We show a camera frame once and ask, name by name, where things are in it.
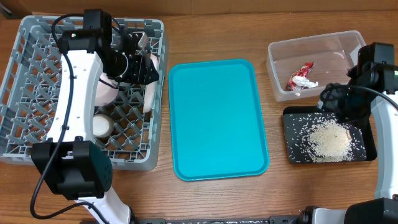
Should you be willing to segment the large white pink plate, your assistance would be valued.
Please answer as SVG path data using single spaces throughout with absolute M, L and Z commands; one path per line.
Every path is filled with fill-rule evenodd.
M 154 64 L 155 70 L 158 72 L 158 58 L 155 55 L 150 55 L 150 59 L 152 60 L 152 63 Z M 154 81 L 148 85 L 146 85 L 145 93 L 144 93 L 144 107 L 143 107 L 143 112 L 147 113 L 151 110 L 152 105 L 154 104 L 154 99 L 155 99 L 155 89 L 156 89 L 157 82 Z

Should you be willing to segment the small pink bowl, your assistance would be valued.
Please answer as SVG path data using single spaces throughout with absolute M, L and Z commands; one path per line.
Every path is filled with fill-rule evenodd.
M 117 84 L 113 83 L 105 73 L 102 73 L 96 89 L 95 106 L 105 106 L 111 103 L 118 93 Z

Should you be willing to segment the pink white tissue waste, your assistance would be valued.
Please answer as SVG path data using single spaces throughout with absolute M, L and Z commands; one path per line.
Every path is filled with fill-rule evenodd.
M 309 79 L 302 76 L 294 76 L 292 81 L 294 82 L 296 89 L 318 87 L 318 82 L 311 82 Z

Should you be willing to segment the red white wrapper waste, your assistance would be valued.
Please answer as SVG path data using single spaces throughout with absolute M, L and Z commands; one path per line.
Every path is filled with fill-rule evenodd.
M 318 86 L 318 82 L 311 82 L 308 79 L 310 72 L 313 69 L 314 62 L 307 62 L 305 63 L 300 70 L 294 72 L 287 84 L 286 89 L 287 91 L 299 91 L 305 88 L 315 88 Z

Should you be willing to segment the white plastic cup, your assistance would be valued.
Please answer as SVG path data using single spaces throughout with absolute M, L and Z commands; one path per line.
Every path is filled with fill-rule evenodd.
M 106 115 L 97 114 L 93 117 L 93 134 L 96 138 L 109 136 L 114 129 L 114 121 Z

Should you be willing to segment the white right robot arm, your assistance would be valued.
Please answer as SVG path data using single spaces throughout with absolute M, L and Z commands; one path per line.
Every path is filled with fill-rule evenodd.
M 320 207 L 302 212 L 300 223 L 397 223 L 397 65 L 394 46 L 380 42 L 361 47 L 345 85 L 331 83 L 320 93 L 318 107 L 339 121 L 362 125 L 374 118 L 378 178 L 374 199 L 346 210 Z

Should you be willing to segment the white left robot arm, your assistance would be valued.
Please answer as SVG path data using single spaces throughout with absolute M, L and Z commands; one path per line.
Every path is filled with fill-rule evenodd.
M 55 195 L 85 207 L 98 223 L 136 223 L 132 208 L 113 189 L 113 167 L 95 143 L 93 117 L 101 76 L 118 90 L 122 84 L 144 85 L 144 112 L 155 102 L 160 78 L 155 55 L 146 52 L 144 31 L 121 26 L 101 9 L 87 9 L 80 29 L 55 35 L 61 53 L 62 81 L 53 123 L 44 142 L 32 146 L 39 184 Z

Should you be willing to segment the clear plastic waste bin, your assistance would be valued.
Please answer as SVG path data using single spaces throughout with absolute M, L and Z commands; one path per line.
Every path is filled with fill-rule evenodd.
M 358 62 L 358 51 L 366 45 L 356 30 L 314 35 L 273 42 L 268 46 L 266 67 L 276 101 L 318 96 L 329 83 L 346 84 L 347 71 Z M 315 88 L 290 91 L 288 80 L 306 63 L 314 63 L 308 75 Z

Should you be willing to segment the grey plastic dishwasher rack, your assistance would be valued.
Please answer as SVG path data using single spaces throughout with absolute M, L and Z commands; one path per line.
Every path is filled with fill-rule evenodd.
M 115 169 L 152 170 L 158 161 L 162 89 L 167 71 L 169 42 L 158 19 L 119 18 L 130 32 L 148 36 L 140 55 L 150 56 L 159 80 L 149 90 L 154 103 L 144 111 L 143 85 L 126 85 L 116 98 L 95 109 L 113 120 L 112 132 L 96 139 Z M 46 140 L 53 123 L 61 86 L 61 55 L 55 43 L 64 30 L 79 29 L 80 17 L 58 22 L 54 16 L 27 16 L 19 26 L 12 54 L 1 84 L 1 160 L 8 164 L 32 163 L 34 143 Z

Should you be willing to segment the black tray with rice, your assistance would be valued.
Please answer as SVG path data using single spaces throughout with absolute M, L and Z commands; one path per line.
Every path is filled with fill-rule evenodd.
M 316 106 L 290 106 L 282 113 L 288 161 L 292 164 L 373 161 L 377 149 L 369 123 L 340 123 Z

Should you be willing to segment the teal plastic tray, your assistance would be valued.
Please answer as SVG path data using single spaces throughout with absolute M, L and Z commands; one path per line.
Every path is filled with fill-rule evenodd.
M 261 175 L 270 157 L 253 65 L 182 63 L 168 76 L 174 171 L 191 182 Z

